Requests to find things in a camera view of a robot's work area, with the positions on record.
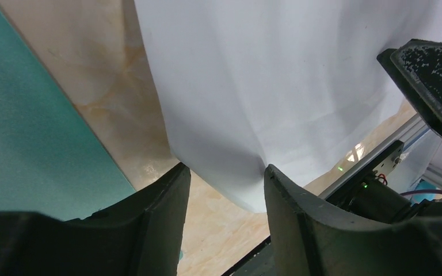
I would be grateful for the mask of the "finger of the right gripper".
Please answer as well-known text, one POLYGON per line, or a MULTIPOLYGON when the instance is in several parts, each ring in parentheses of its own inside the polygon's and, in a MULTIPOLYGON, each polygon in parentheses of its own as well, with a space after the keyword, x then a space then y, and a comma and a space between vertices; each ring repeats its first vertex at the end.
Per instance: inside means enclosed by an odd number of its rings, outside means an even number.
POLYGON ((442 138, 442 43, 412 39, 377 61, 425 123, 442 138))

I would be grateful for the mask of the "aluminium frame rail front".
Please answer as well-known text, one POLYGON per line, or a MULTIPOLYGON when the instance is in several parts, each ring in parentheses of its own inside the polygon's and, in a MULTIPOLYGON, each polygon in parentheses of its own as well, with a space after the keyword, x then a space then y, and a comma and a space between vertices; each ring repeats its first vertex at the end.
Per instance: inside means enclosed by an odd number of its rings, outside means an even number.
POLYGON ((357 145, 335 170, 317 179, 309 189, 327 198, 371 162, 398 192, 410 190, 421 179, 442 189, 442 139, 418 115, 374 148, 368 143, 357 145))

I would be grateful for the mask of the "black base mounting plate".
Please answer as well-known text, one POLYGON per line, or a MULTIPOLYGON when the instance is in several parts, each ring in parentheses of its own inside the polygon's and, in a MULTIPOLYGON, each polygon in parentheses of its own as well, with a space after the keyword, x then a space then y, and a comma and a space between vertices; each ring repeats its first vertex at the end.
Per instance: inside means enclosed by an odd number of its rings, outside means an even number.
POLYGON ((275 276, 271 237, 268 236, 259 245, 225 271, 222 276, 275 276))

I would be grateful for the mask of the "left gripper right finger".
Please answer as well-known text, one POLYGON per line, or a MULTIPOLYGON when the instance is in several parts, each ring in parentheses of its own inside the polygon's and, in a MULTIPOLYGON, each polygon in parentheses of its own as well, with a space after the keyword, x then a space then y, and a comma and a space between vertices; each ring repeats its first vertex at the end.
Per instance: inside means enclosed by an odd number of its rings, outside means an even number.
POLYGON ((265 169, 264 194, 277 275, 442 275, 442 217, 363 218, 274 165, 265 169))

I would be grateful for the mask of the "white paper sheet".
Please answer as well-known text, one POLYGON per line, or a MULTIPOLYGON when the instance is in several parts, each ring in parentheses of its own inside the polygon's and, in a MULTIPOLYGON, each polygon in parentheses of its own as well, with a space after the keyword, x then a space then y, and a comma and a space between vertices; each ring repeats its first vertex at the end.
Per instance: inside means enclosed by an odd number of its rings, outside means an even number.
POLYGON ((442 1, 136 1, 172 154, 264 212, 264 170, 304 186, 393 116, 377 61, 442 42, 442 1))

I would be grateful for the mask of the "green file folder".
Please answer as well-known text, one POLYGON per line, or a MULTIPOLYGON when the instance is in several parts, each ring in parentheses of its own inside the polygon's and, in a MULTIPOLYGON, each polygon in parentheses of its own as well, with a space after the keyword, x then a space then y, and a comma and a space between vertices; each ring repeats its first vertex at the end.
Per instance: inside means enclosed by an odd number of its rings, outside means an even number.
POLYGON ((133 193, 0 11, 0 211, 82 219, 133 193))

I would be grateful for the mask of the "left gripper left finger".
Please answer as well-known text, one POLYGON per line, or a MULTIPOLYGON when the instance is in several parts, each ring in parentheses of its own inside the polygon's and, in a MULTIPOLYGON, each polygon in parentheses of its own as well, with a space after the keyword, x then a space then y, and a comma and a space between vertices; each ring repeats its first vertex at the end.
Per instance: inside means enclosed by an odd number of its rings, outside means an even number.
POLYGON ((0 212, 0 275, 176 275, 189 189, 179 163, 85 219, 0 212))

